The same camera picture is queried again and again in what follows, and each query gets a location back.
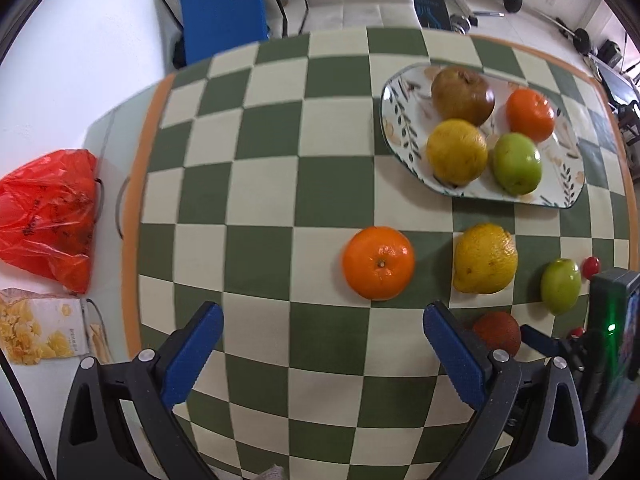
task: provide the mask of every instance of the checkered tablecloth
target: checkered tablecloth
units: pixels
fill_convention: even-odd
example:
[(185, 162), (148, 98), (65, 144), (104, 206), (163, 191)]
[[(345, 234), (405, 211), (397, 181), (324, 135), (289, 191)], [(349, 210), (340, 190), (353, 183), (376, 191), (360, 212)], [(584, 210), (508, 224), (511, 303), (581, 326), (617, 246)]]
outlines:
[[(579, 136), (586, 185), (571, 209), (435, 194), (385, 148), (389, 76), (456, 63), (544, 92)], [(249, 44), (178, 73), (146, 178), (138, 241), (142, 341), (157, 348), (204, 300), (223, 340), (187, 402), (185, 432), (221, 479), (277, 464), (291, 480), (423, 480), (472, 412), (422, 333), (442, 300), (464, 323), (510, 312), (547, 334), (583, 325), (588, 284), (554, 318), (540, 276), (560, 256), (627, 267), (628, 211), (614, 133), (590, 83), (503, 44), (431, 30), (352, 28)], [(455, 238), (479, 222), (514, 234), (510, 286), (451, 287)], [(366, 301), (338, 264), (361, 228), (401, 230), (412, 282)], [(523, 345), (518, 358), (539, 358)], [(493, 467), (509, 443), (502, 439)]]

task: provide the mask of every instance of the white oval plate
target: white oval plate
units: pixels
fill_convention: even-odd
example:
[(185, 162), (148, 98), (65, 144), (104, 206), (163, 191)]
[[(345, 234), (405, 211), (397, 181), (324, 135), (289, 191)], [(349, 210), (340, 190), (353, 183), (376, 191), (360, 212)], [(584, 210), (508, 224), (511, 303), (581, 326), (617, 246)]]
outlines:
[[(442, 121), (431, 101), (431, 83), (444, 65), (416, 64), (403, 69), (385, 83), (380, 105), (380, 122), (386, 145), (394, 155), (426, 186), (448, 196), (482, 198), (500, 202), (537, 204), (568, 208), (578, 199), (584, 185), (584, 164), (577, 138), (569, 119), (558, 112), (553, 134), (538, 149), (542, 157), (542, 180), (538, 188), (523, 196), (511, 196), (498, 184), (490, 165), (482, 175), (466, 186), (444, 184), (433, 176), (424, 147), (430, 133)], [(504, 105), (517, 82), (482, 74), (494, 91), (495, 109), (480, 126), (492, 150), (502, 134), (509, 133)]]

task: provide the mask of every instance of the brown apple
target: brown apple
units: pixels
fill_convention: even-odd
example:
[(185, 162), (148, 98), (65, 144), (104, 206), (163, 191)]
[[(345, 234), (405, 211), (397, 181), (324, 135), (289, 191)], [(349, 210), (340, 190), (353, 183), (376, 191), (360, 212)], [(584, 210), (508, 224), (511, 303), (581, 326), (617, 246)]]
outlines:
[(441, 70), (431, 85), (433, 106), (442, 117), (464, 119), (480, 126), (494, 111), (494, 91), (474, 70), (449, 66)]

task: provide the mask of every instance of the orange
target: orange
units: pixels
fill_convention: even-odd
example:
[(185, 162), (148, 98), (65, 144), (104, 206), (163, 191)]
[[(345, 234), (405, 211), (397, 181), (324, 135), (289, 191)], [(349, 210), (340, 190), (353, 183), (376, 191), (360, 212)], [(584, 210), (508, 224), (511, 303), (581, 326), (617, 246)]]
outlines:
[(549, 100), (535, 90), (516, 90), (507, 99), (506, 112), (511, 131), (525, 134), (534, 142), (542, 142), (554, 132), (556, 113)]
[(342, 254), (342, 272), (349, 286), (368, 300), (390, 300), (414, 275), (411, 242), (391, 227), (367, 227)]

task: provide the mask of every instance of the red plastic bag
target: red plastic bag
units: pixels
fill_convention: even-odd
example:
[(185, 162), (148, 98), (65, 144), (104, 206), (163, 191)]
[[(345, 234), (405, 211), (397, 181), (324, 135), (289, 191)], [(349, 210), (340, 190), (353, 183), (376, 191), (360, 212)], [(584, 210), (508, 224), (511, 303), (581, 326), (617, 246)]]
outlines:
[(95, 163), (58, 150), (0, 180), (0, 259), (85, 293), (95, 224)]

